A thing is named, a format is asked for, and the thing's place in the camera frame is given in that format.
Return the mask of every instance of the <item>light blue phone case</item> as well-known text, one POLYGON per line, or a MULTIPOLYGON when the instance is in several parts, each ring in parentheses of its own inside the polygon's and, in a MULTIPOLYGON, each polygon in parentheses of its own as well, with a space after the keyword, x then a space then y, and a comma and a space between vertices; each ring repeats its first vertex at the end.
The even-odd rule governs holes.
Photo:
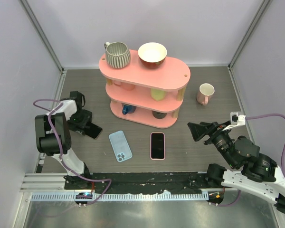
POLYGON ((124 162, 132 158, 132 152, 123 131, 110 134, 109 139, 118 162, 124 162))

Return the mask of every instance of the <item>white mug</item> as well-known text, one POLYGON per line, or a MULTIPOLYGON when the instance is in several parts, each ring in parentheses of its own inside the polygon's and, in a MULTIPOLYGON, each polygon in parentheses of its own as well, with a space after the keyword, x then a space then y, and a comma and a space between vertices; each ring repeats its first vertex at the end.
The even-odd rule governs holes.
POLYGON ((214 94, 214 87, 208 83, 201 84, 199 87, 199 92, 196 96, 196 100, 201 105, 207 105, 212 95, 214 94))

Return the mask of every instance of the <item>smartphone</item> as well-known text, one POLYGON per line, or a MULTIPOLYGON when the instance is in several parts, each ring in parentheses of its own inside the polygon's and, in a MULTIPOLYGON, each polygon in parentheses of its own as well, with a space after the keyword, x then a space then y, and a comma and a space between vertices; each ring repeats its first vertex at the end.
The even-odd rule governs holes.
POLYGON ((152 160, 164 160, 166 157, 165 134, 161 132, 152 132, 150 144, 150 158, 152 160))
POLYGON ((103 129, 101 127, 98 127, 97 125, 91 122, 88 122, 85 126, 85 134, 93 139, 97 139, 102 130, 103 129))

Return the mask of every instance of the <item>brown bowl exterior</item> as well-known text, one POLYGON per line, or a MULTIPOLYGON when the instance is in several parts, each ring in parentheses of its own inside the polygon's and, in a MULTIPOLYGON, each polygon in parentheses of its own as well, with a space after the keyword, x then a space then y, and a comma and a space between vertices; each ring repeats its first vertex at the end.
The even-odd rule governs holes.
POLYGON ((156 69, 156 68, 158 68, 158 67, 165 61, 166 57, 165 57, 163 60, 161 60, 161 61, 159 61, 159 62, 156 62, 156 63, 150 63, 150 62, 144 61, 144 60, 141 59, 140 57, 139 57, 139 59, 141 60, 142 64, 143 64, 146 68, 148 68, 148 69, 156 69))

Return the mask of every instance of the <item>gray ceramic mug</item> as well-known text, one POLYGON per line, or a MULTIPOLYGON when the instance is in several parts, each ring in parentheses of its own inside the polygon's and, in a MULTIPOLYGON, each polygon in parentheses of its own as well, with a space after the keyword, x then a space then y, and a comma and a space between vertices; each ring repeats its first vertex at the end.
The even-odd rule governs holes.
POLYGON ((116 69, 124 68, 130 63, 131 54, 128 47, 122 42, 104 44, 107 63, 116 69))

